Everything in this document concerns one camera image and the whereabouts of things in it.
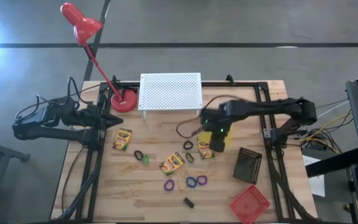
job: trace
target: wooden table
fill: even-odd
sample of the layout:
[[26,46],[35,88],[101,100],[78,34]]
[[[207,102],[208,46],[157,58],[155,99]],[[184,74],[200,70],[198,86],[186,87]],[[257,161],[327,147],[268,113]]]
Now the wooden table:
[[[283,81],[267,81],[272,100],[287,97]],[[97,85],[99,82],[84,82],[83,88]],[[207,103],[212,97],[222,94],[231,94],[255,101],[255,90],[249,87],[203,87],[203,101]],[[84,91],[81,96],[86,101],[96,101],[98,88]],[[220,98],[211,104],[217,107],[228,98]],[[94,211],[94,222],[238,222],[238,218],[229,208],[229,204],[236,195],[239,195],[249,184],[232,177],[234,164],[240,147],[263,154],[260,166],[257,188],[270,201],[270,207],[257,221],[277,221],[273,201],[270,176],[267,168],[264,142],[258,116],[233,123],[232,141],[223,153],[216,153],[214,159],[201,160],[198,154],[196,138],[191,141],[195,144],[190,150],[195,162],[186,164],[177,171],[177,175],[166,177],[158,165],[170,154],[179,152],[183,155],[184,139],[175,132],[178,122],[195,117],[194,111],[150,112],[143,120],[137,110],[119,114],[111,111],[124,120],[124,123],[114,126],[107,131],[104,148],[103,163],[98,185],[98,196]],[[276,116],[277,126],[281,126],[288,116]],[[198,122],[181,127],[181,132],[190,133],[199,127]],[[133,136],[127,151],[112,149],[114,138],[119,128],[133,130]],[[70,142],[62,175],[56,194],[51,218],[58,217],[62,212],[62,188],[71,163],[80,151],[81,145]],[[142,165],[135,159],[133,153],[140,150],[150,155],[150,164]],[[81,153],[75,164],[65,192],[65,207],[67,207],[78,193],[82,172],[85,165],[86,149]],[[285,165],[288,181],[292,192],[306,210],[317,217],[308,178],[305,171],[299,147],[288,146],[285,149]],[[132,172],[123,173],[122,167],[134,164]],[[208,184],[195,189],[186,189],[182,176],[187,173],[197,176],[206,173]],[[175,181],[175,190],[166,193],[163,185],[168,178]],[[285,200],[280,192],[282,207],[287,217]],[[195,204],[194,209],[188,208],[183,199],[188,197]],[[88,197],[85,200],[84,211],[88,209]]]

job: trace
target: white perforated box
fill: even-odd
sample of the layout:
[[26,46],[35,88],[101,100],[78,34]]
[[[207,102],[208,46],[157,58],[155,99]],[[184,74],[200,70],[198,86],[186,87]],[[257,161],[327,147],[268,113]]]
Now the white perforated box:
[[200,73],[148,73],[140,76],[138,110],[199,110]]

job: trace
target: gray floor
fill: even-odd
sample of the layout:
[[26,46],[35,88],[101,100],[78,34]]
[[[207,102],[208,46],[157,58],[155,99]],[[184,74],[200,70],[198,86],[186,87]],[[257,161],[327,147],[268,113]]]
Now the gray floor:
[[[74,43],[72,27],[60,15],[63,0],[0,1],[0,43]],[[99,19],[104,1],[73,0]],[[110,42],[358,42],[358,0],[116,0],[101,36]],[[204,80],[285,80],[288,95],[323,105],[346,98],[345,82],[358,79],[358,48],[302,49],[99,49],[105,72],[138,80],[147,72],[201,72]],[[62,96],[67,78],[81,85],[83,49],[0,49],[0,144],[31,153],[12,161],[0,193],[0,223],[48,219],[66,141],[19,141],[14,115],[35,103],[35,95]],[[93,70],[91,80],[101,80]],[[318,114],[328,108],[318,110]],[[344,105],[315,126],[346,113]],[[358,146],[354,125],[336,131],[344,151]],[[340,203],[316,197],[319,217],[350,221]]]

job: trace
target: lamp base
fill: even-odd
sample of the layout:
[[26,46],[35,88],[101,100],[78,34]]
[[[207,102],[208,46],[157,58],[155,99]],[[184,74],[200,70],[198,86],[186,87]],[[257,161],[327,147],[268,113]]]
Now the lamp base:
[[132,90],[125,90],[122,101],[118,101],[118,99],[116,99],[114,95],[111,97],[112,108],[120,113],[130,112],[136,107],[136,104],[137,95]]

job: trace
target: red plastic basket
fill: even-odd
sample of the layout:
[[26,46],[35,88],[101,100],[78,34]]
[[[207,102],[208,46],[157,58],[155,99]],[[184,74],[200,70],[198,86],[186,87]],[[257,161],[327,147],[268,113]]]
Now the red plastic basket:
[[230,204],[231,210],[244,224],[254,222],[269,206],[270,202],[254,185],[243,191]]

